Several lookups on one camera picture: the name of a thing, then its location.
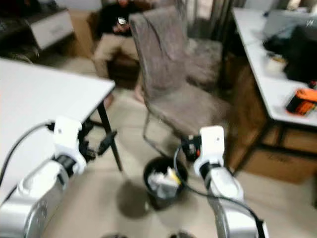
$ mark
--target metal frame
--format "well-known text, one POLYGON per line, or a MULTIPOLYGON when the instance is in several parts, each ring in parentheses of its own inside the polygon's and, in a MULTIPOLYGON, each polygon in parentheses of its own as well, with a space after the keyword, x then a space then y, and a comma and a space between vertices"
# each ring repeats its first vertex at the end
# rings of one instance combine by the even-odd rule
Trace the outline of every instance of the metal frame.
MULTIPOLYGON (((112 132, 111 126, 110 126, 110 122, 109 122, 109 119, 108 119, 108 116, 107 116, 107 113, 106 113, 106 109, 105 109, 103 100, 98 105, 97 110, 98 110, 98 113, 99 113, 99 116, 100 116, 100 119, 101 119, 102 122, 100 123, 100 122, 97 122, 97 121, 93 121, 90 118, 88 118, 87 120, 89 122, 91 122, 94 126, 103 127, 107 134, 112 132)), ((115 161, 117 163, 118 169, 122 172, 123 171, 122 163, 121 163, 121 160, 120 160, 120 156, 119 156, 119 153, 118 153, 117 146, 115 144, 115 140, 113 140, 113 142, 111 143, 111 149, 112 149, 115 161)))
POLYGON ((162 156, 167 157, 167 158, 171 158, 171 156, 167 155, 163 150, 161 150, 159 147, 157 147, 155 141, 149 139, 146 135, 148 126, 149 126, 149 122, 150 122, 150 112, 148 111, 147 113, 147 117, 145 119, 145 123, 144 123, 144 127, 143 127, 143 132, 142 132, 142 136, 143 139, 145 140, 145 142, 147 142, 153 149, 155 149, 156 151, 158 151, 162 156))
MULTIPOLYGON (((262 127, 261 131, 259 132, 258 136, 254 140, 254 142, 248 147, 247 151, 245 152, 244 156, 238 163, 236 169, 233 171, 233 175, 237 176, 238 173, 247 165, 247 163, 250 161, 252 154, 254 153, 255 150, 260 149, 260 150, 266 150, 266 151, 271 151, 271 152, 277 152, 277 153, 282 153, 285 155, 291 155, 291 156, 296 156, 309 160, 315 160, 317 161, 317 153, 313 152, 308 152, 308 151, 303 151, 303 150, 296 150, 296 149, 289 149, 284 146, 281 146, 283 143, 283 140, 285 138, 285 133, 287 129, 289 128, 296 128, 300 129, 302 131, 307 131, 309 128, 307 127, 301 127, 301 126, 295 126, 294 124, 288 124, 285 122, 278 122, 274 121, 272 119, 269 119, 268 122, 262 127), (262 140, 268 133, 269 129, 271 126, 275 124, 281 124, 281 128, 276 140, 275 145, 267 145, 262 143, 262 140)), ((313 206, 317 209, 317 175, 314 177, 315 179, 315 191, 314 191, 314 198, 313 198, 313 206)))

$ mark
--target gray upholstered chair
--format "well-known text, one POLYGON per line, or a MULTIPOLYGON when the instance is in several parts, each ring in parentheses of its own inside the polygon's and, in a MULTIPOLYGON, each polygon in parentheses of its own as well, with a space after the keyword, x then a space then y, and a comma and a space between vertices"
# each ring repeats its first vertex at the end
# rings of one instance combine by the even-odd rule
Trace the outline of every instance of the gray upholstered chair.
POLYGON ((219 79, 222 66, 222 44, 209 39, 187 37, 187 15, 183 0, 153 0, 152 8, 174 5, 181 17, 181 26, 186 42, 187 81, 211 92, 219 79))
POLYGON ((176 135, 198 134, 202 126, 221 124, 230 106, 186 81, 185 39, 175 7, 158 8, 130 16, 132 35, 143 74, 149 115, 161 119, 176 135))

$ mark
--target white desk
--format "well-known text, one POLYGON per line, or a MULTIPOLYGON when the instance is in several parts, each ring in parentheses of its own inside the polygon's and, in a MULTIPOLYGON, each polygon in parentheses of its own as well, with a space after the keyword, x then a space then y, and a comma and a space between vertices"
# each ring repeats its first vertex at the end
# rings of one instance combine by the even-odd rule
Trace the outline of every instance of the white desk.
POLYGON ((266 50, 262 46, 263 35, 261 32, 266 22, 263 13, 263 11, 244 8, 233 10, 236 26, 266 111, 273 120, 317 126, 317 112, 302 117, 291 115, 285 110, 288 100, 294 95, 296 89, 307 88, 307 85, 287 79, 284 73, 271 76, 265 70, 265 63, 268 58, 266 50))
POLYGON ((266 18, 264 12, 260 10, 234 8, 234 20, 248 57, 256 84, 258 86, 260 97, 264 103, 267 112, 267 122, 260 129, 253 143, 246 149, 243 157, 233 172, 236 175, 248 163, 252 153, 257 149, 270 152, 277 152, 298 158, 307 158, 316 160, 317 154, 286 148, 283 146, 283 140, 289 128, 300 130, 315 131, 317 133, 317 112, 312 112, 306 117, 295 116, 287 113, 285 106, 288 100, 294 95, 296 89, 307 88, 307 85, 301 82, 289 80, 284 73, 272 76, 266 69, 266 50, 264 49, 262 29, 264 28, 266 18), (263 143, 273 125, 279 126, 279 135, 274 145, 263 143))
MULTIPOLYGON (((26 130, 58 115, 83 122, 98 107, 110 131, 103 100, 113 89, 112 81, 0 59, 0 168, 26 130)), ((0 204, 53 150, 52 133, 47 129, 33 132, 17 147, 0 188, 0 204)))

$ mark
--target wall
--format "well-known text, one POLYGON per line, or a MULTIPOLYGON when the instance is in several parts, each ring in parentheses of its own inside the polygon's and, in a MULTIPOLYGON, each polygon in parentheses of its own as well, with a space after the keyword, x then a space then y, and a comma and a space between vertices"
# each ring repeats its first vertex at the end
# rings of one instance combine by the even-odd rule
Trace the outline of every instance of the wall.
POLYGON ((102 7, 101 0, 55 0, 55 2, 69 9, 97 11, 102 7))
POLYGON ((267 11, 275 0, 246 0, 245 8, 267 11))

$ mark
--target trash can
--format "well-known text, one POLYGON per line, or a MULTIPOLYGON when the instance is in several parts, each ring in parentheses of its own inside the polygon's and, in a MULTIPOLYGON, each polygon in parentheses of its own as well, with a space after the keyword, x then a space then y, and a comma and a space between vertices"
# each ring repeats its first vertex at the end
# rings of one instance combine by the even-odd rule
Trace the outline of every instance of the trash can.
MULTIPOLYGON (((147 193, 150 199, 150 203, 152 207, 156 210, 162 210, 164 208, 167 208, 171 204, 173 204, 179 197, 181 191, 184 189, 184 186, 181 184, 179 188, 177 189, 176 195, 171 198, 158 197, 157 193, 151 189, 148 182, 148 177, 150 176, 150 174, 153 171, 162 172, 163 174, 166 174, 168 167, 170 167, 171 169, 174 168, 173 159, 166 158, 166 157, 158 157, 148 162, 143 171, 143 180, 147 188, 147 193)), ((185 181, 187 181, 188 173, 185 166, 181 162, 178 161, 177 168, 182 178, 185 181)))

